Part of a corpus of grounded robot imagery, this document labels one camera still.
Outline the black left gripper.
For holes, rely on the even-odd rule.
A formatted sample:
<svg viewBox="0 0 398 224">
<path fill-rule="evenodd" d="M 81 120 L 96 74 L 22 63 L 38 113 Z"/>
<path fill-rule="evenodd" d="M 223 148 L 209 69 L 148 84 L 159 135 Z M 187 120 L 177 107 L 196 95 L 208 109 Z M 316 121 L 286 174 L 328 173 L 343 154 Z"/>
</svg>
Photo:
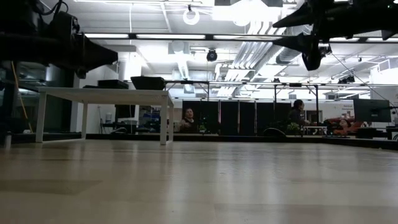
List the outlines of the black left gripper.
<svg viewBox="0 0 398 224">
<path fill-rule="evenodd" d="M 90 70 L 118 61 L 118 53 L 92 42 L 85 34 L 73 35 L 69 44 L 56 43 L 44 48 L 42 63 L 72 71 L 78 78 L 86 78 Z"/>
</svg>

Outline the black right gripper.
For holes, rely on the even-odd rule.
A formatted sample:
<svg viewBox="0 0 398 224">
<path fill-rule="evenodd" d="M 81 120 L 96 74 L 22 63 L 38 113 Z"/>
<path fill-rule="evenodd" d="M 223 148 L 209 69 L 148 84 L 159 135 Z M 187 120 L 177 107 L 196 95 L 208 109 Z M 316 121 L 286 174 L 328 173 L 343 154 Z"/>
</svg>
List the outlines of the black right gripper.
<svg viewBox="0 0 398 224">
<path fill-rule="evenodd" d="M 311 25 L 309 35 L 281 37 L 272 43 L 302 52 L 302 60 L 308 71 L 316 70 L 322 58 L 330 49 L 319 49 L 320 42 L 328 43 L 331 38 L 352 38 L 353 33 L 344 31 L 343 24 L 350 20 L 357 1 L 305 1 L 295 12 L 274 23 L 273 28 Z"/>
</svg>

